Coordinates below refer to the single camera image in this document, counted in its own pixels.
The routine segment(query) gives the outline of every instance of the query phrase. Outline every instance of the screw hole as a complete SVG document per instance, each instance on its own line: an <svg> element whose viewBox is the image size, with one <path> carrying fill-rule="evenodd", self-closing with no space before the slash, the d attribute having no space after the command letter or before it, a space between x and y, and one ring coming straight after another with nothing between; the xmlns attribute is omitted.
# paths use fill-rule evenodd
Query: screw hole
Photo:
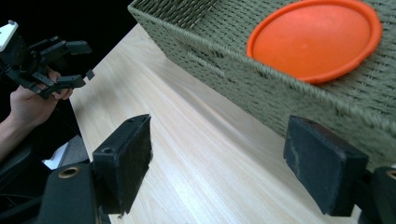
<svg viewBox="0 0 396 224"><path fill-rule="evenodd" d="M75 176L76 174L78 174L78 172L79 172L79 168L73 166L73 167L69 167L69 168L67 168L65 170L62 170L58 174L58 177L62 178L62 179L67 179L67 178Z"/></svg>
<svg viewBox="0 0 396 224"><path fill-rule="evenodd" d="M110 148L110 147L107 147L107 148L102 149L102 152L104 152L104 153L112 153L112 152L114 152L114 149Z"/></svg>

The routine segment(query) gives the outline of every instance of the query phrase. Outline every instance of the dark background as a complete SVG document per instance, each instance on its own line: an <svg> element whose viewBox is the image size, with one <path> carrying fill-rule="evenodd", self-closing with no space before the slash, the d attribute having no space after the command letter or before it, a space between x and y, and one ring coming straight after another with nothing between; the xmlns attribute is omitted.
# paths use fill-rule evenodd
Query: dark background
<svg viewBox="0 0 396 224"><path fill-rule="evenodd" d="M85 75L117 45L136 25L127 7L133 0L2 0L0 26L15 21L18 34L28 45L59 36L66 41L85 40L92 48L88 55L66 56L69 67L59 71L62 76ZM0 121L10 111L9 94L18 85L0 81ZM58 103L49 120L31 135L35 137L44 157L79 133L69 101Z"/></svg>

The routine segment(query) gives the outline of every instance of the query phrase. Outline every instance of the black clamp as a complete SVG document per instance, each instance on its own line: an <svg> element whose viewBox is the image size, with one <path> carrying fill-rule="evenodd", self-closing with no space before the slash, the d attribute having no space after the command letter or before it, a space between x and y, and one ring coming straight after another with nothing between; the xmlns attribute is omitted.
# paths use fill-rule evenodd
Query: black clamp
<svg viewBox="0 0 396 224"><path fill-rule="evenodd" d="M290 116L284 158L323 214L396 223L396 169L366 169L369 157L320 124Z"/></svg>

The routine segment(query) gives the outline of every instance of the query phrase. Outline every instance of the person's arm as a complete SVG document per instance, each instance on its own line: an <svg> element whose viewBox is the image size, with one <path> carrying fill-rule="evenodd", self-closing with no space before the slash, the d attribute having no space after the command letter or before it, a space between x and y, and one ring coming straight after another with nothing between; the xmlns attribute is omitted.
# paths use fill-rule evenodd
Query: person's arm
<svg viewBox="0 0 396 224"><path fill-rule="evenodd" d="M48 70L49 78L56 81L58 72ZM19 86L10 94L11 112L0 123L0 162L31 132L44 123L54 110L58 100L68 99L72 90L54 93L44 100L34 92Z"/></svg>

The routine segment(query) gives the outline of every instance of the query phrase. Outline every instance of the orange frisbee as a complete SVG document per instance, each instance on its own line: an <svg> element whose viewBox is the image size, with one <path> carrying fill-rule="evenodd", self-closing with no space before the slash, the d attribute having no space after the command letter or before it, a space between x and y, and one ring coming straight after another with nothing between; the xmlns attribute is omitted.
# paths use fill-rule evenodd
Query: orange frisbee
<svg viewBox="0 0 396 224"><path fill-rule="evenodd" d="M247 56L318 84L358 67L381 35L375 10L362 1L305 0L263 20L247 42Z"/></svg>

